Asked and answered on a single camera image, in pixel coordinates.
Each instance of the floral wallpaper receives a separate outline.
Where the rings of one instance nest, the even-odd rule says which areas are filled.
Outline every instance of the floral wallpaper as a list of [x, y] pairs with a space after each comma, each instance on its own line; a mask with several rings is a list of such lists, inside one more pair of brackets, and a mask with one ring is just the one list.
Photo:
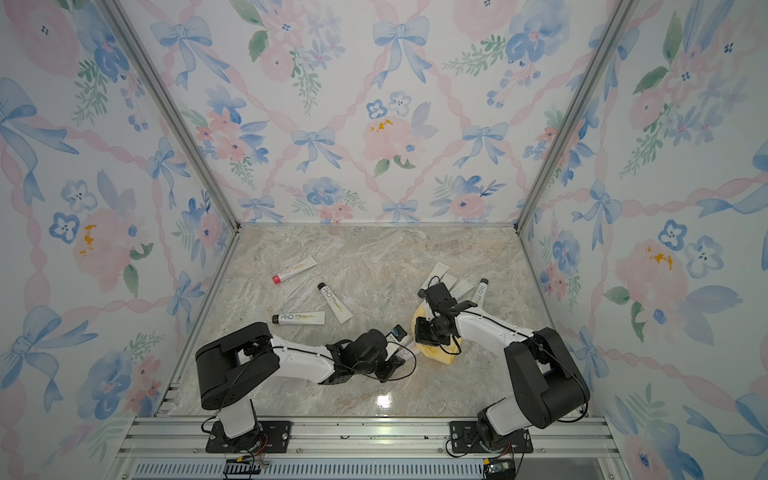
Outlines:
[[615, 2], [123, 6], [243, 222], [511, 223]]
[[635, 480], [768, 478], [766, 20], [640, 0], [526, 226]]
[[0, 477], [102, 478], [232, 235], [92, 3], [0, 25]]

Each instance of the white tube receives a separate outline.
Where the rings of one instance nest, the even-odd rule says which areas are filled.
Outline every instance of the white tube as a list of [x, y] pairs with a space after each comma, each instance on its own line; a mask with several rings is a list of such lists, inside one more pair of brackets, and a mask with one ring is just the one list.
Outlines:
[[325, 325], [325, 312], [278, 313], [272, 315], [272, 323], [280, 325]]
[[331, 289], [325, 283], [318, 285], [317, 289], [320, 290], [320, 292], [323, 294], [323, 298], [326, 299], [326, 303], [328, 303], [328, 306], [331, 307], [333, 315], [336, 315], [339, 323], [344, 323], [354, 316], [352, 312], [346, 308], [346, 305], [344, 305], [341, 300], [339, 300], [338, 297], [333, 294]]
[[456, 283], [456, 277], [453, 275], [448, 275], [446, 273], [445, 275], [442, 276], [440, 281], [443, 283], [443, 285], [445, 285], [445, 288], [450, 290], [451, 287], [454, 286], [454, 284]]
[[487, 278], [481, 278], [480, 284], [478, 285], [478, 289], [475, 290], [475, 294], [472, 295], [472, 303], [477, 303], [477, 305], [482, 308], [482, 303], [485, 300], [485, 291], [488, 289], [488, 279]]
[[315, 259], [312, 258], [310, 255], [309, 257], [305, 258], [304, 260], [301, 260], [294, 266], [289, 266], [282, 272], [278, 273], [277, 275], [272, 277], [272, 281], [277, 285], [280, 282], [284, 282], [285, 280], [289, 279], [290, 277], [296, 275], [297, 273], [302, 273], [304, 270], [308, 270], [312, 268], [313, 266], [317, 265], [317, 262]]
[[422, 283], [422, 290], [427, 290], [427, 288], [429, 288], [429, 283], [432, 281], [433, 278], [435, 277], [442, 278], [442, 276], [445, 275], [445, 272], [448, 271], [448, 268], [449, 268], [448, 265], [437, 262], [435, 264], [435, 268], [433, 268], [432, 271], [429, 272], [429, 276], [427, 277], [427, 280], [424, 280], [424, 283]]
[[451, 288], [451, 296], [458, 300], [466, 295], [469, 290], [472, 290], [472, 287], [474, 285], [462, 278]]

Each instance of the blue flower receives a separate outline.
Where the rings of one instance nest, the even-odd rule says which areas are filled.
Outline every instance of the blue flower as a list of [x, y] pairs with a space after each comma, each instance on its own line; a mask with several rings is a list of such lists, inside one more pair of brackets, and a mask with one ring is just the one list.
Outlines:
[[539, 61], [554, 54], [560, 43], [568, 40], [568, 17], [563, 0], [539, 2], [525, 14], [516, 15], [509, 24], [507, 59], [518, 61], [527, 55], [529, 61]]
[[[757, 433], [726, 434], [719, 432], [712, 422], [704, 418], [696, 410], [683, 405], [690, 418], [688, 425], [693, 425], [718, 435], [725, 445], [738, 453], [749, 457], [757, 457], [768, 450], [768, 402], [756, 393], [747, 393], [736, 399], [736, 410]], [[763, 463], [755, 480], [765, 478], [768, 472], [768, 461]]]
[[699, 127], [699, 134], [696, 136], [696, 145], [700, 144], [702, 140], [710, 142], [714, 139], [714, 135], [712, 135], [712, 127], [717, 127], [723, 123], [723, 115], [717, 114], [719, 109], [719, 105], [713, 105], [707, 112], [707, 116], [704, 117], [704, 122]]
[[480, 187], [478, 187], [477, 184], [480, 180], [481, 178], [479, 175], [473, 175], [467, 180], [464, 180], [464, 177], [459, 175], [451, 185], [451, 192], [457, 195], [479, 194]]
[[410, 109], [411, 98], [404, 91], [396, 91], [389, 96], [389, 110], [393, 110], [400, 117], [405, 117]]
[[677, 252], [685, 246], [683, 240], [687, 232], [688, 227], [685, 225], [678, 225], [674, 220], [667, 220], [664, 229], [659, 232], [659, 241]]
[[243, 121], [243, 118], [237, 113], [237, 109], [245, 107], [245, 100], [240, 97], [232, 99], [227, 89], [222, 85], [217, 86], [216, 90], [213, 88], [206, 88], [205, 93], [210, 97], [208, 106], [213, 108], [215, 114], [221, 115], [224, 112], [224, 108], [226, 108], [230, 112], [231, 121], [236, 124]]
[[69, 208], [76, 214], [83, 210], [93, 210], [98, 204], [96, 195], [88, 191], [88, 185], [85, 180], [69, 180], [64, 188], [61, 189], [61, 198], [69, 202]]
[[552, 256], [558, 262], [558, 270], [571, 276], [576, 273], [581, 261], [581, 248], [570, 230], [561, 230], [557, 241], [552, 244]]
[[76, 8], [72, 14], [78, 26], [80, 43], [94, 56], [99, 70], [112, 81], [117, 81], [118, 75], [125, 78], [131, 66], [96, 6], [87, 3], [83, 8]]
[[704, 278], [710, 270], [723, 268], [723, 246], [704, 235], [696, 243], [689, 243], [685, 247], [685, 256], [688, 259], [685, 268], [693, 278]]
[[594, 390], [592, 377], [595, 376], [599, 379], [602, 379], [607, 376], [608, 364], [605, 362], [603, 357], [600, 356], [598, 349], [594, 347], [594, 344], [592, 343], [592, 334], [589, 333], [589, 330], [586, 326], [581, 327], [581, 329], [578, 331], [578, 336], [582, 345], [584, 345], [584, 348], [573, 350], [567, 343], [565, 346], [568, 348], [568, 351], [572, 352], [577, 359], [587, 360], [587, 362], [584, 364], [583, 377], [589, 389]]
[[77, 215], [64, 215], [61, 212], [53, 214], [53, 225], [48, 228], [51, 237], [61, 238], [64, 243], [72, 243], [80, 230], [80, 220]]
[[306, 194], [306, 201], [312, 205], [333, 205], [342, 197], [341, 186], [328, 177], [310, 178], [304, 184], [303, 189]]
[[381, 118], [386, 115], [387, 112], [387, 108], [384, 106], [381, 100], [376, 100], [373, 103], [367, 104], [366, 108], [368, 109], [368, 118], [371, 120]]
[[667, 130], [667, 136], [674, 137], [673, 146], [676, 147], [681, 139], [690, 141], [690, 131], [701, 128], [701, 123], [699, 122], [701, 113], [694, 113], [695, 110], [696, 107], [694, 106], [690, 108], [685, 116], [677, 114], [677, 126], [670, 127], [669, 130]]
[[310, 64], [313, 66], [313, 68], [316, 68], [319, 65], [323, 67], [323, 70], [328, 69], [327, 62], [331, 61], [331, 57], [325, 55], [327, 52], [328, 48], [322, 40], [319, 44], [317, 43], [317, 40], [312, 40], [312, 50], [310, 50]]
[[78, 416], [109, 418], [118, 409], [121, 393], [131, 386], [133, 369], [134, 361], [127, 351], [113, 350], [97, 360], [75, 397]]

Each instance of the green leaf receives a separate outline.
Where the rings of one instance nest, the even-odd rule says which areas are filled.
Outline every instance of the green leaf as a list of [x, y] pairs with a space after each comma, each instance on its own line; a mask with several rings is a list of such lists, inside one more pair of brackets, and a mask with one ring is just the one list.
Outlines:
[[646, 91], [648, 88], [655, 87], [661, 83], [661, 79], [664, 78], [664, 75], [666, 75], [668, 71], [669, 69], [667, 69], [667, 67], [656, 67], [649, 71], [637, 83], [637, 87], [634, 88], [632, 94], [640, 93]]
[[235, 12], [248, 23], [254, 25], [264, 26], [264, 22], [261, 21], [261, 15], [256, 7], [251, 5], [248, 0], [230, 0], [230, 4], [235, 8]]
[[617, 305], [626, 305], [629, 302], [629, 290], [623, 286], [609, 288], [606, 293], [603, 293], [603, 296]]
[[373, 176], [378, 177], [379, 175], [383, 174], [389, 170], [389, 160], [386, 158], [382, 158], [379, 160], [379, 163], [376, 164], [376, 168], [373, 169]]
[[645, 342], [645, 335], [643, 335], [643, 327], [645, 326], [645, 323], [637, 323], [634, 321], [634, 319], [637, 317], [637, 314], [645, 310], [640, 302], [635, 302], [632, 304], [632, 330], [634, 330], [634, 334], [637, 335], [637, 338], [640, 339], [641, 342]]
[[141, 260], [142, 258], [147, 258], [150, 253], [152, 253], [152, 247], [154, 247], [154, 243], [150, 243], [149, 245], [141, 244], [141, 249], [144, 251], [143, 253], [138, 253], [135, 248], [131, 248], [131, 259], [132, 260]]
[[130, 263], [123, 269], [123, 280], [128, 291], [133, 293], [134, 298], [139, 296], [139, 272], [136, 267]]
[[264, 50], [266, 50], [267, 45], [270, 44], [266, 34], [266, 30], [259, 30], [250, 38], [250, 41], [248, 42], [248, 52], [250, 53], [251, 61], [256, 61]]
[[664, 58], [672, 65], [677, 50], [680, 49], [680, 43], [683, 41], [683, 26], [680, 23], [680, 17], [677, 12], [672, 13], [670, 26], [667, 27], [667, 36], [664, 38], [664, 45], [661, 47], [661, 53]]

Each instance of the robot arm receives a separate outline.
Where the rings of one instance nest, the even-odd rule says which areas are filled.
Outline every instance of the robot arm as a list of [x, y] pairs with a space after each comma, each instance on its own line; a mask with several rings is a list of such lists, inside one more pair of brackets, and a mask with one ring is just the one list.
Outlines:
[[[478, 430], [491, 449], [507, 445], [511, 432], [543, 429], [589, 401], [589, 390], [561, 337], [551, 328], [533, 331], [487, 314], [472, 302], [457, 303], [443, 283], [425, 291], [431, 319], [416, 319], [416, 342], [450, 345], [454, 337], [479, 343], [507, 364], [514, 395], [483, 409]], [[541, 372], [538, 364], [548, 364]]]

